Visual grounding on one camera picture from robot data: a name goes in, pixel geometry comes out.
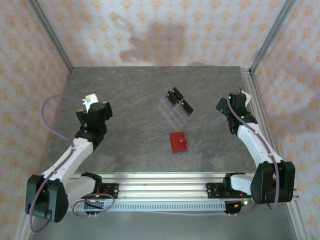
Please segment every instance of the gray floor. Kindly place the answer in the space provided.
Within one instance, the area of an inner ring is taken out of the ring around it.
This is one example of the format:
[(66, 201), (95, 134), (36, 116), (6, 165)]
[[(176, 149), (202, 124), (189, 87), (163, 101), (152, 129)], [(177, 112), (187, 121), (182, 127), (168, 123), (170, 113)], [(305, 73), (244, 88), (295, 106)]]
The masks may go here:
[[(66, 94), (84, 98), (96, 94), (109, 101), (113, 117), (106, 122), (104, 140), (77, 172), (251, 172), (255, 170), (245, 145), (229, 131), (226, 118), (215, 108), (232, 86), (244, 87), (239, 67), (76, 67)], [(181, 131), (188, 151), (172, 153), (173, 127), (157, 105), (177, 87), (195, 114)], [(79, 130), (75, 111), (81, 103), (64, 100), (56, 130), (74, 138)], [(44, 168), (68, 148), (53, 137)]]
[[(44, 221), (37, 218), (35, 229), (43, 224)], [(288, 208), (280, 203), (276, 211), (264, 204), (237, 217), (228, 217), (225, 213), (107, 212), (97, 218), (77, 218), (68, 212), (61, 222), (51, 222), (43, 232), (31, 235), (29, 239), (295, 240), (296, 236)]]

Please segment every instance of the wall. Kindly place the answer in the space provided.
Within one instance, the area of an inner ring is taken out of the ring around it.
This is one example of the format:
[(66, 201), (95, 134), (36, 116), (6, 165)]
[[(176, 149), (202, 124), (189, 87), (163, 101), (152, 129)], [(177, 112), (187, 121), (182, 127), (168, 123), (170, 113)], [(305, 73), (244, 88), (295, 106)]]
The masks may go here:
[(284, 0), (39, 0), (75, 67), (250, 67)]
[[(11, 240), (51, 139), (42, 103), (64, 92), (69, 74), (26, 0), (0, 1), (0, 36), (0, 239)], [(46, 107), (51, 125), (58, 106)]]
[(256, 80), (277, 148), (296, 166), (296, 186), (320, 239), (320, 8), (299, 0)]

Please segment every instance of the red wallet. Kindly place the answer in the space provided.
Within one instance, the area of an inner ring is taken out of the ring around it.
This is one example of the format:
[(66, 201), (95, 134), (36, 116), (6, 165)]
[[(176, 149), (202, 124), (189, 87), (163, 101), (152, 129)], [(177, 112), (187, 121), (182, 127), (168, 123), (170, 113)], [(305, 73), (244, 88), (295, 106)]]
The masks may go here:
[(186, 152), (188, 150), (187, 139), (184, 132), (171, 132), (170, 141), (173, 153)]

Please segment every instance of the patterned wallpaper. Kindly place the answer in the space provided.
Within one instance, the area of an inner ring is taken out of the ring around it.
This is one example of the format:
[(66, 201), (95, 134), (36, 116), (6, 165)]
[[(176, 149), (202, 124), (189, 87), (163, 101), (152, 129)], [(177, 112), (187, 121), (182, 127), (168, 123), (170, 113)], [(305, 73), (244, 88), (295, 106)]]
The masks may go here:
[(39, 0), (75, 67), (250, 67), (285, 0)]
[[(51, 139), (42, 103), (64, 92), (69, 74), (26, 0), (0, 1), (0, 36), (0, 239), (12, 240)], [(50, 124), (58, 105), (46, 107)]]
[(320, 8), (298, 0), (256, 80), (276, 146), (296, 166), (296, 186), (320, 239)]

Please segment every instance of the granite tabletop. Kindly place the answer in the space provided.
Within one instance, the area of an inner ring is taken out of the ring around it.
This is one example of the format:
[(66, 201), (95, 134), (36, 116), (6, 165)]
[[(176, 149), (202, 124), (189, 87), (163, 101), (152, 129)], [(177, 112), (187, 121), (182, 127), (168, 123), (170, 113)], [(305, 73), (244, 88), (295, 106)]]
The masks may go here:
[[(81, 99), (96, 94), (99, 101), (109, 101), (113, 111), (104, 140), (76, 172), (255, 171), (249, 151), (216, 110), (235, 85), (244, 88), (236, 66), (75, 67), (66, 94)], [(169, 134), (175, 130), (157, 107), (173, 87), (194, 108), (194, 116), (179, 130), (187, 138), (187, 152), (172, 152)], [(83, 107), (63, 100), (55, 129), (73, 139), (80, 127), (75, 112)], [(43, 168), (68, 146), (54, 136)]]

